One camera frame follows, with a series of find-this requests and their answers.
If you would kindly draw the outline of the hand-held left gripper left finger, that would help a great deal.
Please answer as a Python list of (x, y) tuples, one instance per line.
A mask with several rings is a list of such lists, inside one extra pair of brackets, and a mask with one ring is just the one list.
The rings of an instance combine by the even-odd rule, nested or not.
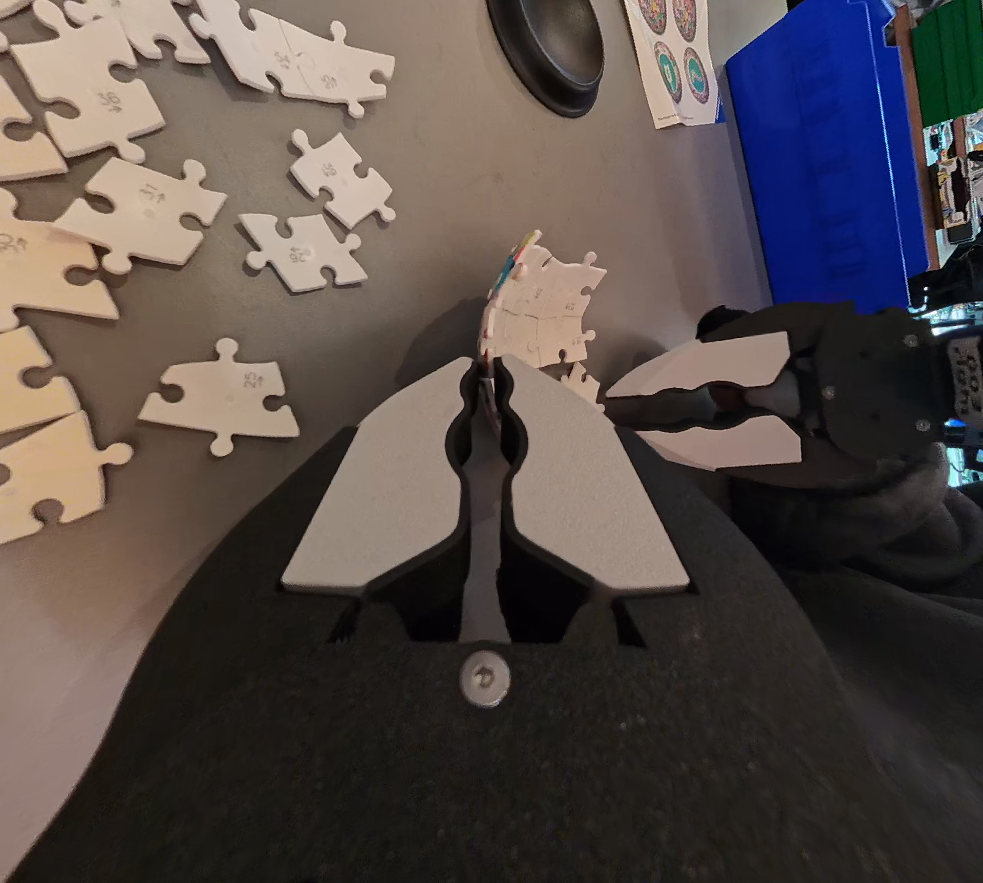
[(286, 591), (386, 604), (414, 640), (459, 639), (479, 374), (456, 358), (362, 420), (281, 576)]

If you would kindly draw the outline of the black round stand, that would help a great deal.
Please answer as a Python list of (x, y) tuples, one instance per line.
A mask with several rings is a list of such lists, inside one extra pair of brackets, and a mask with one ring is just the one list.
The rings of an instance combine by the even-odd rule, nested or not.
[(485, 0), (498, 44), (525, 88), (548, 110), (574, 119), (594, 106), (605, 68), (590, 0)]

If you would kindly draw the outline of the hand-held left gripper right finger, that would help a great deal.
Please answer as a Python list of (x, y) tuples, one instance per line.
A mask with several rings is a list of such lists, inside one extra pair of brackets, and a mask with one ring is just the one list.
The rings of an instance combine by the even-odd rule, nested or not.
[(511, 641), (561, 641), (583, 606), (677, 595), (690, 576), (615, 425), (550, 375), (494, 362), (498, 603)]

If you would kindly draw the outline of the person's right forearm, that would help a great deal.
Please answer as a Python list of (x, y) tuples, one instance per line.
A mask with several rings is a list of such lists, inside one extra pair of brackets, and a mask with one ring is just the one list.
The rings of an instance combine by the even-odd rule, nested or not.
[(903, 589), (981, 598), (982, 486), (949, 484), (945, 451), (816, 488), (734, 479), (731, 518), (784, 570), (856, 570)]

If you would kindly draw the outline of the white printed paper sheet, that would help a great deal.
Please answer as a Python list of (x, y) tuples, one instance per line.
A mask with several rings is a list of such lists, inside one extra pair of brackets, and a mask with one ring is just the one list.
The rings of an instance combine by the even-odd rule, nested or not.
[(622, 0), (656, 128), (721, 120), (707, 0)]

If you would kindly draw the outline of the curved assembled puzzle section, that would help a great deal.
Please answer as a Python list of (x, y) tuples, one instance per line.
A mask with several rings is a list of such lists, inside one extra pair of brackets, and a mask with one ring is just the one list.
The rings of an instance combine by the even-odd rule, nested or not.
[(511, 250), (487, 294), (478, 334), (485, 412), (500, 434), (494, 360), (513, 355), (536, 370), (563, 365), (569, 370), (587, 358), (596, 336), (583, 330), (583, 315), (606, 271), (590, 251), (581, 262), (560, 262), (544, 247), (542, 232), (528, 234)]

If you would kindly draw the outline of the blue plastic crate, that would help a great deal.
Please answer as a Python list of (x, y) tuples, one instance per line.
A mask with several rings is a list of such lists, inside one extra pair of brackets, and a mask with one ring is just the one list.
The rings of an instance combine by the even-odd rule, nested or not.
[(805, 0), (726, 65), (773, 301), (910, 307), (928, 269), (889, 0)]

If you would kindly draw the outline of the green plastic crate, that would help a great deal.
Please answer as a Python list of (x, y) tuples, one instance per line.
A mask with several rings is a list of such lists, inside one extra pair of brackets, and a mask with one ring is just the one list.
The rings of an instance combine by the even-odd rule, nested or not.
[(981, 111), (982, 1), (941, 5), (911, 37), (923, 127)]

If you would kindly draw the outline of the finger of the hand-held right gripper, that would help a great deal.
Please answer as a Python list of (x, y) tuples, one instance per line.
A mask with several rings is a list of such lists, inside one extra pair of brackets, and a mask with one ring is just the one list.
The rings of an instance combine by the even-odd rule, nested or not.
[(634, 429), (662, 458), (706, 471), (798, 464), (802, 439), (774, 414), (756, 414), (736, 425), (659, 424), (635, 417)]
[(608, 388), (607, 398), (689, 391), (712, 384), (765, 387), (779, 377), (791, 352), (785, 331), (710, 342), (693, 339), (625, 374)]

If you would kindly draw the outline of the pile of white puzzle pieces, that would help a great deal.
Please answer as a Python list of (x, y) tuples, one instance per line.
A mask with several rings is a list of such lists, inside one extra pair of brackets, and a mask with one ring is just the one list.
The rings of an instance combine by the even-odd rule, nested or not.
[(351, 44), (337, 20), (317, 36), (235, 0), (2, 0), (2, 19), (28, 11), (50, 32), (10, 44), (35, 99), (68, 106), (48, 111), (44, 130), (21, 139), (13, 127), (31, 113), (2, 78), (2, 544), (42, 531), (44, 503), (71, 523), (105, 507), (105, 468), (133, 457), (124, 443), (101, 447), (92, 420), (66, 377), (30, 385), (53, 365), (22, 311), (116, 321), (119, 308), (95, 277), (129, 275), (134, 262), (186, 265), (227, 201), (206, 188), (206, 169), (185, 159), (180, 175), (148, 167), (140, 140), (165, 118), (145, 82), (124, 80), (138, 57), (205, 67), (203, 41), (221, 53), (243, 87), (286, 98), (342, 105), (354, 118), (384, 100), (395, 59)]

